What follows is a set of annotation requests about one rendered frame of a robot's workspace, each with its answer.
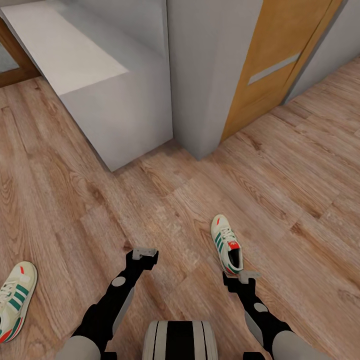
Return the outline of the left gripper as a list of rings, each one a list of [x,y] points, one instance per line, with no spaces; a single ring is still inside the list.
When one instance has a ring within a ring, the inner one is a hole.
[[[126,255],[126,268],[133,267],[139,272],[139,277],[143,270],[151,271],[153,266],[157,264],[159,251],[155,255],[142,255],[139,260],[133,259],[133,254],[130,252]]]

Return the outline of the gym shoe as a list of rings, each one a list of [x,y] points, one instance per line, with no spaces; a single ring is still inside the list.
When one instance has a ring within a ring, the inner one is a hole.
[[[30,261],[18,263],[0,289],[0,344],[21,331],[38,283],[37,270]]]
[[[211,224],[211,236],[217,249],[221,266],[230,276],[244,268],[242,247],[235,237],[227,218],[217,214]]]

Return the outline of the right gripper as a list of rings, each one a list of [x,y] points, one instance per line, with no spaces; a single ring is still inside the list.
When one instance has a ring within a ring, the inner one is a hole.
[[[238,278],[227,277],[225,272],[222,273],[222,276],[224,285],[227,286],[228,291],[230,293],[237,293],[240,299],[241,295],[244,292],[250,291],[252,293],[255,293],[256,281],[254,280],[254,278],[249,278],[248,284],[242,284]]]

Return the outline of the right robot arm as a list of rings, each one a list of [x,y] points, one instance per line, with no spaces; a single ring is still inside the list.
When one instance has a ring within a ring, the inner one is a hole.
[[[259,270],[240,270],[240,278],[229,278],[222,273],[224,285],[230,293],[237,293],[245,309],[244,317],[248,329],[262,347],[270,353],[272,360],[336,360],[321,352],[285,322],[280,321],[255,295]]]

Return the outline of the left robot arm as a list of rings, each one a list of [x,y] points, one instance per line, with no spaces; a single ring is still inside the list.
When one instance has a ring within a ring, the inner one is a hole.
[[[131,304],[143,270],[157,264],[159,251],[134,247],[126,255],[126,268],[111,281],[106,294],[86,311],[81,325],[53,360],[101,360],[108,341],[117,332]]]

